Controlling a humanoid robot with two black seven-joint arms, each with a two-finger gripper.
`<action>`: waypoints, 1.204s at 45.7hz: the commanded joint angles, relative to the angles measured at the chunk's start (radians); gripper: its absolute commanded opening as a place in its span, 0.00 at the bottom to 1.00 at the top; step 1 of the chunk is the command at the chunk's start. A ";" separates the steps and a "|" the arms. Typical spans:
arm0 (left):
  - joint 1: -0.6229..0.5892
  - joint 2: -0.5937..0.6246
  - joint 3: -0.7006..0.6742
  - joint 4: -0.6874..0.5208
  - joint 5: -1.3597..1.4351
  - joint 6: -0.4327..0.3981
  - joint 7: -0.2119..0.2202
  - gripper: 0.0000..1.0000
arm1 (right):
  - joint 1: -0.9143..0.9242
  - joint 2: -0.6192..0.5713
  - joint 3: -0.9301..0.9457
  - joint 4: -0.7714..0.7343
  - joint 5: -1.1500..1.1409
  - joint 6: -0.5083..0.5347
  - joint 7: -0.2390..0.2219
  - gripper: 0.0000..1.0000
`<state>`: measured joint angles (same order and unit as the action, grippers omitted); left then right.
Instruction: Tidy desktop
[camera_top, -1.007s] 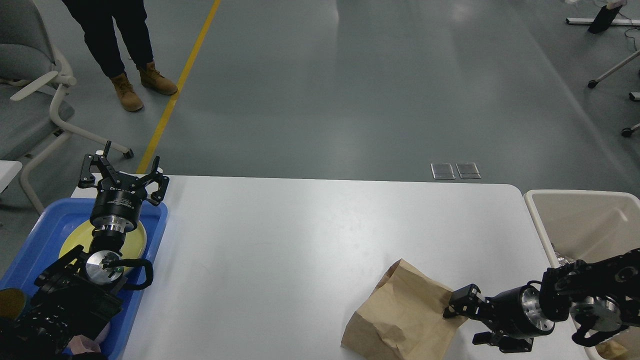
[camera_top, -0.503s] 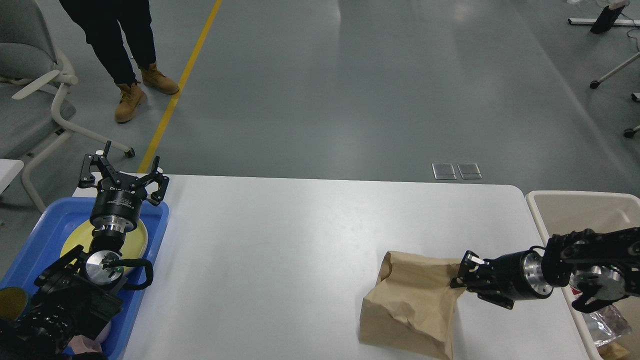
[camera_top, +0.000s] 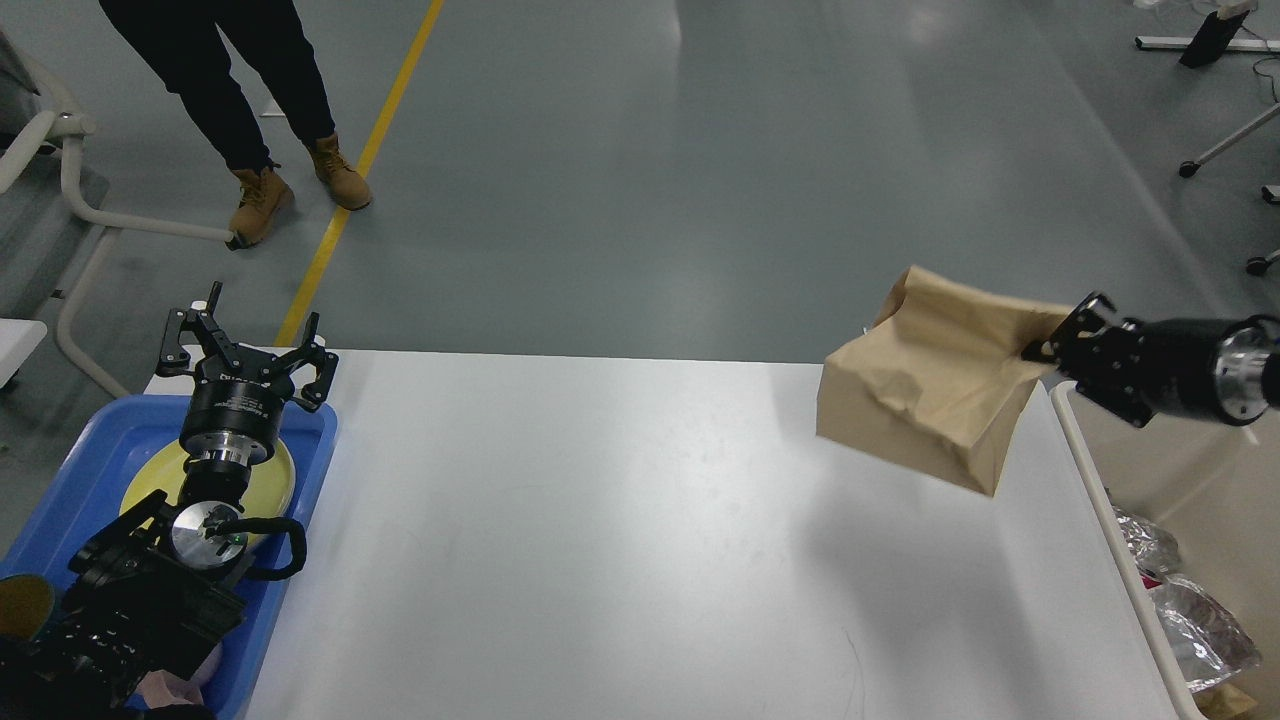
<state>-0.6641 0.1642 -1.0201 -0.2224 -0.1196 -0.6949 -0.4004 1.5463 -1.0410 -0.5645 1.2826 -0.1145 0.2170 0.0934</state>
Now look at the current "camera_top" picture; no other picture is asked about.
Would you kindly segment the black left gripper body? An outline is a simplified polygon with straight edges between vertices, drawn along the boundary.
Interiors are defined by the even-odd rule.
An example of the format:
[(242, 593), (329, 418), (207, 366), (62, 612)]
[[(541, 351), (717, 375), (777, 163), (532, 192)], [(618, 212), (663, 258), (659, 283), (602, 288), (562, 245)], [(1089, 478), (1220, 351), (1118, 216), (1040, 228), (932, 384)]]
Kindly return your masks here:
[(195, 364), (195, 383), (179, 445), (193, 459), (215, 459), (255, 466), (271, 460), (285, 402), (294, 392), (282, 357), (256, 347), (239, 347), (228, 360), (206, 354)]

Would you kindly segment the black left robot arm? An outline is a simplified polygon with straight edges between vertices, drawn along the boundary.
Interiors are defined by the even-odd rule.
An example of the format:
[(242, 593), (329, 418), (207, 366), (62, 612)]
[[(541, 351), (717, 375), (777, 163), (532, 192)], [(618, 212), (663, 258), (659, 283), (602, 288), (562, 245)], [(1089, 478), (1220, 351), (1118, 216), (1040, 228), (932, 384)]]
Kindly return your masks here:
[(303, 521), (253, 516), (253, 469), (274, 459), (287, 407), (316, 413), (339, 357), (311, 313), (284, 352), (238, 343), (201, 307), (166, 316), (155, 375), (193, 388), (178, 443), (179, 489), (154, 489), (69, 559), (61, 615), (3, 642), (5, 719), (118, 719), (145, 676), (192, 676), (246, 620), (241, 582), (284, 582), (308, 557)]

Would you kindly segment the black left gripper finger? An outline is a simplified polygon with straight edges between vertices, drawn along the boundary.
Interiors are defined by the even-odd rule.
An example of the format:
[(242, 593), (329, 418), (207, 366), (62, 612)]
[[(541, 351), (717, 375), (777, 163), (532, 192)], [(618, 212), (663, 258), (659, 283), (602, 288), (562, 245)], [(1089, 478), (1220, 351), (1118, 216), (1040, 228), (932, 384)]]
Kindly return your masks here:
[(328, 348), (324, 338), (320, 337), (319, 324), (319, 313), (310, 313), (303, 324), (298, 346), (280, 356), (280, 374), (287, 379), (292, 379), (293, 374), (305, 366), (312, 370), (308, 382), (298, 386), (294, 380), (294, 391), (291, 396), (292, 401), (306, 413), (316, 413), (328, 401), (339, 363), (339, 357)]
[(195, 380), (236, 378), (241, 372), (241, 351), (218, 324), (215, 311), (223, 283), (214, 281), (204, 304), (173, 307), (163, 331), (155, 375), (191, 377)]

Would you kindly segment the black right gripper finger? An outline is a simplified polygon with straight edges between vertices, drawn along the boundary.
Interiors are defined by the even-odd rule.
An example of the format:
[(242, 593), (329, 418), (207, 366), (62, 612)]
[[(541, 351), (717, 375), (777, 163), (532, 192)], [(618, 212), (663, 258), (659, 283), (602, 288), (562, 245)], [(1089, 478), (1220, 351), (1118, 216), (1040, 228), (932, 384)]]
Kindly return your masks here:
[(1021, 351), (1029, 363), (1119, 363), (1125, 357), (1124, 341), (1116, 334), (1117, 309), (1101, 292), (1089, 293), (1050, 333)]
[(1153, 410), (1142, 398), (1137, 382), (1115, 368), (1084, 372), (1080, 368), (1060, 366), (1060, 374), (1075, 382), (1079, 395), (1130, 427), (1144, 428), (1153, 418)]

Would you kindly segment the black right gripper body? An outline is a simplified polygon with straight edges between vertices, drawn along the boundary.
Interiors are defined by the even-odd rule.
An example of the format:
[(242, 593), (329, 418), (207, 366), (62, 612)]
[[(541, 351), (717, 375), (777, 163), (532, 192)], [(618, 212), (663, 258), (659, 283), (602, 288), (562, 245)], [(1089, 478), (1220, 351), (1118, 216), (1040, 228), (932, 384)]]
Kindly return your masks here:
[(1247, 427), (1277, 409), (1277, 318), (1124, 319), (1110, 411), (1146, 427), (1157, 415)]

